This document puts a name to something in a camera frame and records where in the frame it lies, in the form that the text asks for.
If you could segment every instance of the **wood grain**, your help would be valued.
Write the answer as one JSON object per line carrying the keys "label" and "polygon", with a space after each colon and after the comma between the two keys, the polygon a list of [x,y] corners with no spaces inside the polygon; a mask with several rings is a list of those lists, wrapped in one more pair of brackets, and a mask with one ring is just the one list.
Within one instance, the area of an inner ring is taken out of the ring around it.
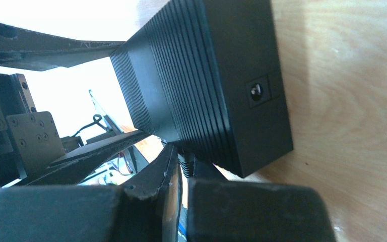
{"label": "wood grain", "polygon": [[387,1],[272,4],[295,150],[246,180],[312,187],[339,241],[387,241]]}

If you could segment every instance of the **mounting screw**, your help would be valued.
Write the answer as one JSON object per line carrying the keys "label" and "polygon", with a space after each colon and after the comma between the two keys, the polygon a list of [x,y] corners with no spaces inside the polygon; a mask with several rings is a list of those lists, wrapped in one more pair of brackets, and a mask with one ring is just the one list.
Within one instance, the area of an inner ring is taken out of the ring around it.
{"label": "mounting screw", "polygon": [[21,83],[21,86],[24,88],[24,89],[28,89],[29,87],[27,86],[27,83],[25,83],[25,82],[22,82]]}
{"label": "mounting screw", "polygon": [[42,136],[41,135],[36,135],[36,139],[38,140],[38,142],[42,142]]}
{"label": "mounting screw", "polygon": [[15,117],[12,117],[11,119],[10,119],[10,123],[11,123],[11,125],[12,126],[17,126],[18,124],[19,124],[19,122],[17,121],[17,119],[15,118]]}
{"label": "mounting screw", "polygon": [[26,141],[24,141],[23,139],[19,140],[19,144],[21,148],[26,148]]}
{"label": "mounting screw", "polygon": [[0,120],[0,130],[2,130],[3,128],[5,128],[4,122]]}

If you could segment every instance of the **black plastic part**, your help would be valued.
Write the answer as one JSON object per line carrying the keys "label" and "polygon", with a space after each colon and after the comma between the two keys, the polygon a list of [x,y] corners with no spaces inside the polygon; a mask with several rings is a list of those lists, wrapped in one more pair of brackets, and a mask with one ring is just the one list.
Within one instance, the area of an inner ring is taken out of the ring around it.
{"label": "black plastic part", "polygon": [[123,41],[80,41],[0,24],[0,66],[34,71],[108,57]]}
{"label": "black plastic part", "polygon": [[191,178],[187,212],[189,242],[336,242],[311,188]]}
{"label": "black plastic part", "polygon": [[192,177],[203,179],[227,180],[226,177],[211,163],[195,159]]}
{"label": "black plastic part", "polygon": [[184,176],[186,178],[191,177],[194,174],[195,155],[190,152],[183,153],[179,155],[179,162]]}
{"label": "black plastic part", "polygon": [[49,165],[46,175],[32,180],[22,180],[17,185],[74,185],[112,158],[119,151],[147,138],[142,131],[124,133],[67,153]]}
{"label": "black plastic part", "polygon": [[200,160],[245,177],[293,149],[269,0],[171,0],[110,58],[135,127]]}
{"label": "black plastic part", "polygon": [[69,153],[73,150],[78,149],[79,147],[84,146],[84,142],[82,141],[81,137],[63,137],[61,138],[61,143],[63,144],[64,151],[66,153]]}
{"label": "black plastic part", "polygon": [[123,226],[112,241],[177,241],[182,194],[177,148],[172,144],[164,147],[123,187],[124,217],[116,221]]}
{"label": "black plastic part", "polygon": [[95,137],[87,139],[87,144],[96,143],[96,142],[99,142],[100,140],[104,140],[104,139],[110,138],[112,136],[114,136],[114,135],[112,135],[112,133],[106,132],[106,133],[103,133],[101,135],[97,135]]}
{"label": "black plastic part", "polygon": [[117,187],[0,190],[0,242],[108,241],[120,197]]}

